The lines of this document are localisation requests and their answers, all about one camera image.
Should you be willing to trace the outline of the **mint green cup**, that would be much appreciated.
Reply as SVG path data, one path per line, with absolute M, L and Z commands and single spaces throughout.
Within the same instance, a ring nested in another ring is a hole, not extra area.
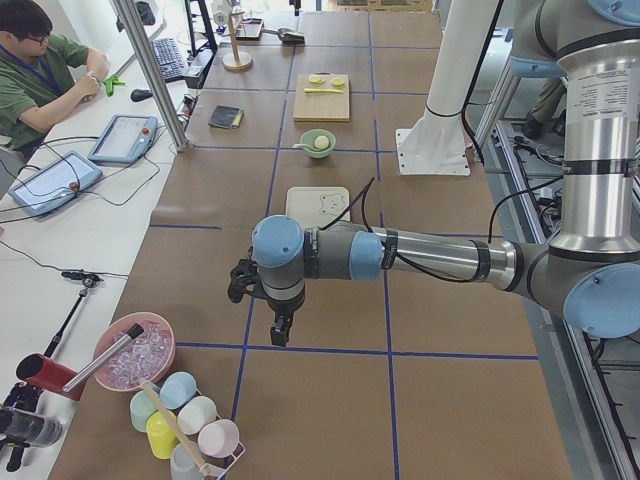
M 129 403 L 130 420 L 133 428 L 140 433 L 145 433 L 147 421 L 156 411 L 154 403 L 144 390 L 135 393 Z

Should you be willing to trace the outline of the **aluminium frame rail right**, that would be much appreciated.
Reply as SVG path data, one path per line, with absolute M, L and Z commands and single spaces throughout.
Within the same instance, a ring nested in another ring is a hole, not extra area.
M 528 143 L 532 152 L 515 140 L 543 84 L 503 71 L 477 131 L 485 138 L 485 171 L 500 205 L 493 232 L 509 240 L 545 243 L 560 228 L 553 209 L 539 206 L 529 190 L 559 175 L 562 138 L 546 126 Z M 575 477 L 638 478 L 638 334 L 604 341 L 531 301 L 525 309 Z

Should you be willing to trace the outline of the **black computer mouse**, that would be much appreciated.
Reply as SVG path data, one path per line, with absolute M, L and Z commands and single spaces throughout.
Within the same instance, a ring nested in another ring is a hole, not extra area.
M 153 93 L 147 89 L 134 89 L 130 93 L 130 99 L 134 103 L 149 99 L 152 96 L 153 96 Z

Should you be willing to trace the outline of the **yellow cup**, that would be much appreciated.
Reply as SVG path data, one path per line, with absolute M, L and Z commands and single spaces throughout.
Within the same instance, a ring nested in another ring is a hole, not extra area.
M 155 458 L 171 458 L 179 440 L 159 411 L 154 412 L 146 422 L 146 435 Z

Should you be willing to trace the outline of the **bamboo cutting board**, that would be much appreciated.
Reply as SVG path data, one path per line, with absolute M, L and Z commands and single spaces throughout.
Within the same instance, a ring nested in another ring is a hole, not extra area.
M 297 76 L 295 100 L 293 107 L 293 119 L 300 122 L 348 122 L 351 118 L 350 111 L 350 81 L 347 74 L 320 74 L 325 78 L 325 82 L 314 85 L 308 82 L 311 73 L 303 73 Z M 343 86 L 334 87 L 331 85 L 333 77 L 344 77 L 346 82 Z M 343 94 L 329 93 L 304 93 L 304 88 L 336 88 L 343 89 Z

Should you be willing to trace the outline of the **white cup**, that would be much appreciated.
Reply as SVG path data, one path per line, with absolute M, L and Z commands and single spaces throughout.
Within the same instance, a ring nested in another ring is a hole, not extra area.
M 185 435 L 194 435 L 217 419 L 217 406 L 207 396 L 196 396 L 180 410 L 177 423 Z

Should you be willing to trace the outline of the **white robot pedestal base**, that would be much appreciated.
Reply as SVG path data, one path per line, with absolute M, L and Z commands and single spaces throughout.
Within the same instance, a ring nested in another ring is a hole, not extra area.
M 465 104 L 502 9 L 499 0 L 451 3 L 422 117 L 396 131 L 399 173 L 467 176 Z

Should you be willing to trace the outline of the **blue cup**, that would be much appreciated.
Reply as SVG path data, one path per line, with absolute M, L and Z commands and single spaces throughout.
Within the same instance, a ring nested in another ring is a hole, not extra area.
M 159 397 L 167 409 L 175 410 L 188 403 L 196 393 L 196 379 L 188 372 L 178 371 L 167 377 L 160 389 Z

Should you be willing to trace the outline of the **white steamed bun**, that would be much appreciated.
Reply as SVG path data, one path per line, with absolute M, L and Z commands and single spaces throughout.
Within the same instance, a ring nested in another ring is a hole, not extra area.
M 318 135 L 314 138 L 313 148 L 317 151 L 327 150 L 331 146 L 331 140 L 327 135 Z

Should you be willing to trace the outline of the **green plastic toy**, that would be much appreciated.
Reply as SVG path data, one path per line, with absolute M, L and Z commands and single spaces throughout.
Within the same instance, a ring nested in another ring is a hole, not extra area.
M 115 88 L 118 86 L 125 86 L 126 83 L 121 80 L 116 74 L 113 74 L 102 81 L 105 88 L 105 94 L 107 97 L 114 95 Z

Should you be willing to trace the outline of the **wooden stand with base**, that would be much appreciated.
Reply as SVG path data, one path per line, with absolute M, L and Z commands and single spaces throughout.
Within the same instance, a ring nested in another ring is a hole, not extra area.
M 230 72 L 240 72 L 249 69 L 253 64 L 253 58 L 247 52 L 241 51 L 236 38 L 234 18 L 238 13 L 230 12 L 227 17 L 228 33 L 231 39 L 231 52 L 225 54 L 222 59 L 223 67 Z

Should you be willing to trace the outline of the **metal scoop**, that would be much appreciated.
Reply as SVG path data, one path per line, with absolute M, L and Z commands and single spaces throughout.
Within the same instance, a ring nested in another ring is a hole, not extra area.
M 301 45 L 305 43 L 305 35 L 302 32 L 289 28 L 278 28 L 276 30 L 262 28 L 261 32 L 275 35 L 283 45 Z

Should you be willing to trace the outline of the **white bear tray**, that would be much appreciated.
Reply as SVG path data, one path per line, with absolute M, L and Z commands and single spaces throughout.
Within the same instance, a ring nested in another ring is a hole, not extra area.
M 349 202 L 345 187 L 291 187 L 286 195 L 285 214 L 302 228 L 322 227 L 335 220 Z

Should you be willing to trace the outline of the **silver metal tube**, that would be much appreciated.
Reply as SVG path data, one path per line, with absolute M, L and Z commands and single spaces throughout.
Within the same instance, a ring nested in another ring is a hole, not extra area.
M 107 363 L 114 355 L 124 349 L 129 343 L 140 336 L 144 332 L 144 328 L 134 323 L 121 337 L 119 337 L 110 347 L 103 353 L 98 355 L 91 363 L 81 369 L 72 379 L 70 379 L 63 387 L 63 393 L 70 393 L 79 385 L 93 376 L 105 363 Z

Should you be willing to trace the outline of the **far blue teach pendant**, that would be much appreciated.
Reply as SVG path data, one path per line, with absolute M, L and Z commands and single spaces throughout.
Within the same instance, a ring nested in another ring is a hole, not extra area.
M 98 164 L 132 164 L 149 150 L 157 128 L 155 116 L 114 115 L 87 158 Z

